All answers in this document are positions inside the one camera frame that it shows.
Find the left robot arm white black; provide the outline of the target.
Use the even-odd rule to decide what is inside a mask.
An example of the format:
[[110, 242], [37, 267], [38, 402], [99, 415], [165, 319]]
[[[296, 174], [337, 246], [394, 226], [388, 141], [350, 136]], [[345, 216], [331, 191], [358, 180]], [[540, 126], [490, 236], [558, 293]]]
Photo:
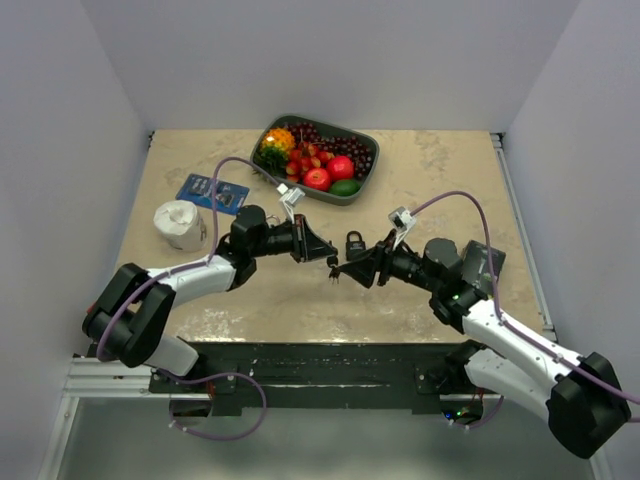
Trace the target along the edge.
[[88, 310], [82, 330], [96, 342], [98, 360], [163, 370], [183, 391], [196, 392], [206, 383], [207, 368], [194, 347], [165, 333], [172, 309], [239, 288], [256, 272], [259, 258], [281, 254], [306, 263], [335, 257], [337, 249], [302, 214], [271, 225], [261, 207], [245, 206], [210, 258], [164, 269], [121, 266]]

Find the black padlock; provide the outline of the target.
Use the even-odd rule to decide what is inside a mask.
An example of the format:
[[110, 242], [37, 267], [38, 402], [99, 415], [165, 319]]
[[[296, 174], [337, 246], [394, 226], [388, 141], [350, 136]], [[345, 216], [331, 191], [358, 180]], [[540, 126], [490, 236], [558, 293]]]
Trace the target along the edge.
[[346, 235], [345, 257], [348, 262], [355, 260], [366, 251], [366, 243], [359, 231], [352, 230]]

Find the brass padlock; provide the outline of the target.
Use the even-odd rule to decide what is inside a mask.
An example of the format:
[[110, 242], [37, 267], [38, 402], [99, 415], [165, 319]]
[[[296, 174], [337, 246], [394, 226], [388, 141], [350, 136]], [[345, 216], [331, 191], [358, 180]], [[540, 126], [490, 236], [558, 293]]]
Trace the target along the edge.
[[266, 223], [269, 227], [275, 227], [281, 223], [281, 220], [276, 215], [268, 215], [266, 217]]

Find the black headed key bunch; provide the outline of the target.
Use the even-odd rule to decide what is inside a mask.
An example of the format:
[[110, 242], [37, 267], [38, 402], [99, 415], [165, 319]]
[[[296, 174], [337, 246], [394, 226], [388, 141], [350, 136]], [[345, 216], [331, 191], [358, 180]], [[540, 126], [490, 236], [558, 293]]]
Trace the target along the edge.
[[326, 259], [327, 267], [329, 268], [328, 278], [333, 284], [339, 283], [339, 278], [341, 275], [339, 259], [337, 255], [329, 256]]

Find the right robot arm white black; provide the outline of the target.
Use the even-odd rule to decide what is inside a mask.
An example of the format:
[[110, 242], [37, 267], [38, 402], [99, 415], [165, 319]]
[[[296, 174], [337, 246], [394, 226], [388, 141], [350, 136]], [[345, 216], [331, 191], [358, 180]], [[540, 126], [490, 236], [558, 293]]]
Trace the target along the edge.
[[331, 275], [365, 288], [398, 279], [430, 292], [435, 317], [470, 339], [445, 369], [448, 386], [459, 393], [476, 386], [514, 401], [545, 421], [570, 453], [592, 457], [631, 419], [611, 362], [568, 350], [516, 321], [463, 271], [455, 243], [435, 238], [422, 254], [381, 241], [332, 267]]

